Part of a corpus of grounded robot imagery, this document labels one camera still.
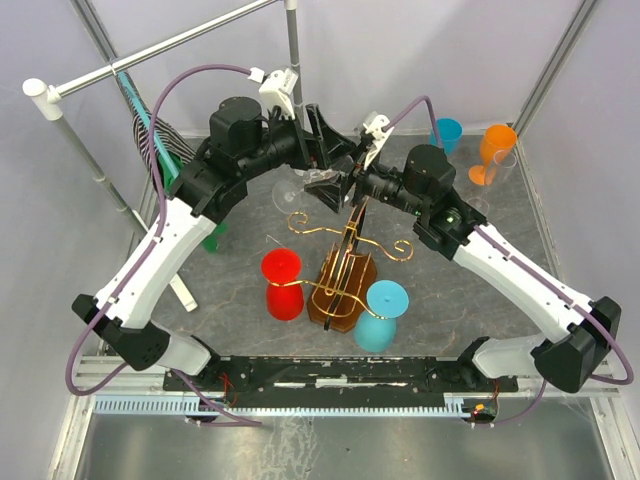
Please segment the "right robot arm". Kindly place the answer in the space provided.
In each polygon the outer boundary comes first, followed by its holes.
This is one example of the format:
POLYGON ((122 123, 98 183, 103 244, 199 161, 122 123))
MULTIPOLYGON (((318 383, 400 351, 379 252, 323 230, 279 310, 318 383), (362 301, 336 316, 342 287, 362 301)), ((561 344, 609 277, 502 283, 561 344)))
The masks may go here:
POLYGON ((619 304, 608 296, 590 299, 524 256, 461 198, 455 177, 444 150, 422 144, 409 151, 402 170, 378 161, 359 166, 345 156, 304 190, 335 212, 352 192, 356 200, 368 197, 413 215, 413 230, 427 248, 483 278, 534 322, 536 335, 473 343, 457 367, 466 389, 481 390, 504 376, 537 376, 566 393, 589 380, 618 384, 596 370, 610 352, 621 351, 619 304))

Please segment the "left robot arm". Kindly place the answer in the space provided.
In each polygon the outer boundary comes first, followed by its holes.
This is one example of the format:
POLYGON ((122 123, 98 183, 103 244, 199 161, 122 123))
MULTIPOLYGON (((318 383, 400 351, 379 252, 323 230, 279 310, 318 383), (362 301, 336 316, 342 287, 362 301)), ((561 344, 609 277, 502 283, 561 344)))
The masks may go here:
POLYGON ((209 137, 171 184, 154 226, 114 279, 81 294, 73 312, 136 371, 153 365, 179 370, 199 390, 220 379, 219 355, 204 342, 151 319, 161 294, 184 261, 248 195, 248 183, 282 165, 335 170, 357 157, 357 145, 335 131, 315 104, 311 128, 249 97, 224 100, 209 118, 209 137))

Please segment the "orange plastic wine glass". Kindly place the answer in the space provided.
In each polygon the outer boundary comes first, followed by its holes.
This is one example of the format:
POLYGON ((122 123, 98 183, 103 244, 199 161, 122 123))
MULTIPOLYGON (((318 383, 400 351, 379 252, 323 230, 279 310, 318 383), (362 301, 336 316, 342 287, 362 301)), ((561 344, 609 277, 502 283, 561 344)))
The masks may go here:
POLYGON ((496 159, 500 163, 513 149, 518 140, 517 133, 506 124, 490 126, 484 133, 480 144, 482 163, 469 169, 469 179, 476 185, 483 185, 485 173, 490 163, 496 159))

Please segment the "clear wine glass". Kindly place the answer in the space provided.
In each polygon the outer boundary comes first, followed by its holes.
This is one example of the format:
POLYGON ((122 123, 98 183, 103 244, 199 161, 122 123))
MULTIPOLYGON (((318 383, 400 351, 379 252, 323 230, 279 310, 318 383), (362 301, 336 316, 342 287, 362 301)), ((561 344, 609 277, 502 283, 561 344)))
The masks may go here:
POLYGON ((301 181, 294 183, 288 180, 280 180, 272 188, 272 200, 278 210, 285 214, 300 211, 307 199, 315 199, 304 192, 304 185, 311 177, 321 170, 312 169, 305 171, 301 176, 301 181))
POLYGON ((480 166, 476 179, 472 179, 472 194, 468 203, 487 216, 516 165, 517 157, 512 151, 497 151, 486 166, 480 166))

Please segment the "blue wine glass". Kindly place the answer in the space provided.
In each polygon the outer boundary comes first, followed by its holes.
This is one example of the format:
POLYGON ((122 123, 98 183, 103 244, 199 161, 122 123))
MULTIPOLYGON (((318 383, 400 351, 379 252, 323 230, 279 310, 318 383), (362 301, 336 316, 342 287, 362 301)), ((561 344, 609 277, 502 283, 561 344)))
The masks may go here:
POLYGON ((463 135, 463 127, 452 118, 439 118, 436 123, 441 138, 441 147, 446 155, 450 155, 458 146, 463 135))
POLYGON ((393 343, 397 320, 409 308, 409 295, 399 283, 380 280, 370 286, 366 301, 368 309, 356 322, 354 340, 367 352, 381 353, 393 343))

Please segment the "red plastic wine glass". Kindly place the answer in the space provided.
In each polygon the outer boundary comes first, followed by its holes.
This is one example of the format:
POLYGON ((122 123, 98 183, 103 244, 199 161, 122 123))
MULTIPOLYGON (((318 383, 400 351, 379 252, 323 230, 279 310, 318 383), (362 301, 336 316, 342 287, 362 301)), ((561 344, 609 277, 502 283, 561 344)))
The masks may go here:
POLYGON ((302 269, 300 257, 291 249, 270 251, 261 262, 261 272, 267 280, 266 307, 277 320, 291 321, 304 308, 304 294, 295 284, 302 269))

